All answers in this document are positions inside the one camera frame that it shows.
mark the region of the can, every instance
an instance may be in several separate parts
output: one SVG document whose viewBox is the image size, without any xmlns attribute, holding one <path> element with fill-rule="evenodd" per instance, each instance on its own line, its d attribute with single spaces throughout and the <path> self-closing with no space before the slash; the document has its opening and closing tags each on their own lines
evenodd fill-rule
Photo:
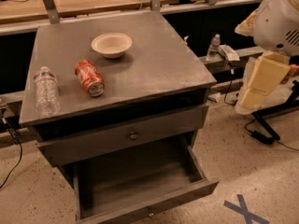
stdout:
<svg viewBox="0 0 299 224">
<path fill-rule="evenodd" d="M 91 61 L 78 61 L 75 74 L 83 90 L 91 96 L 99 96 L 104 92 L 104 80 Z"/>
</svg>

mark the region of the floor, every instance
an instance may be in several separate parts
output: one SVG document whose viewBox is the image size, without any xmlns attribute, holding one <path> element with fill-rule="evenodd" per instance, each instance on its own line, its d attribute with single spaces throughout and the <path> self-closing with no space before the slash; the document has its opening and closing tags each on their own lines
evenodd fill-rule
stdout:
<svg viewBox="0 0 299 224">
<path fill-rule="evenodd" d="M 236 99 L 235 86 L 238 84 L 233 84 L 226 96 L 227 103 Z M 298 224 L 299 152 L 253 139 L 245 129 L 252 116 L 240 115 L 224 102 L 227 86 L 215 89 L 221 92 L 220 100 L 209 101 L 206 123 L 193 151 L 206 177 L 218 178 L 219 185 L 205 198 L 134 224 Z M 268 119 L 280 134 L 280 141 L 297 149 L 298 121 L 298 111 Z M 256 121 L 248 128 L 263 132 Z M 0 223 L 75 223 L 73 190 L 39 153 L 36 141 L 30 141 L 30 134 L 26 130 L 21 132 L 21 163 L 0 189 Z M 11 145 L 6 133 L 0 135 L 2 183 L 19 159 L 20 146 Z"/>
</svg>

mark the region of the clear bottle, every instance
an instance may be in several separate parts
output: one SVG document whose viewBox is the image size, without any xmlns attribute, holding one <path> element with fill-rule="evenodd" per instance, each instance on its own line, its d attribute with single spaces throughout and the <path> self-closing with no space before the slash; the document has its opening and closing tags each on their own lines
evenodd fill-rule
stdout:
<svg viewBox="0 0 299 224">
<path fill-rule="evenodd" d="M 208 47 L 208 50 L 207 50 L 207 55 L 206 55 L 206 60 L 211 62 L 214 60 L 217 52 L 218 52 L 218 49 L 219 49 L 219 45 L 221 44 L 221 36 L 219 34 L 216 34 L 212 40 L 211 40 L 211 43 Z"/>
<path fill-rule="evenodd" d="M 34 77 L 36 112 L 40 118 L 50 118 L 60 110 L 57 78 L 51 70 L 43 66 Z"/>
</svg>

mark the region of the white bowl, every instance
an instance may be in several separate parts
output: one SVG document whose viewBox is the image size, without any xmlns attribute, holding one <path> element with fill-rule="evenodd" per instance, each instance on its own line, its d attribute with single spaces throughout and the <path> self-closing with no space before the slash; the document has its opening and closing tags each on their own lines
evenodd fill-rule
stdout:
<svg viewBox="0 0 299 224">
<path fill-rule="evenodd" d="M 132 39 L 125 34 L 111 33 L 96 37 L 92 48 L 106 58 L 116 59 L 132 46 Z"/>
</svg>

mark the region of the closed drawer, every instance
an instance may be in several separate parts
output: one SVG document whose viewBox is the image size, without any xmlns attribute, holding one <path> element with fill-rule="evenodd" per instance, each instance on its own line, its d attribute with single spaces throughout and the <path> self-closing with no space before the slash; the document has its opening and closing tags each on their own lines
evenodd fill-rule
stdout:
<svg viewBox="0 0 299 224">
<path fill-rule="evenodd" d="M 131 223 L 207 196 L 218 184 L 206 179 L 183 134 L 67 166 L 78 224 Z"/>
<path fill-rule="evenodd" d="M 194 105 L 39 143 L 51 165 L 82 161 L 203 127 L 208 105 Z"/>
</svg>

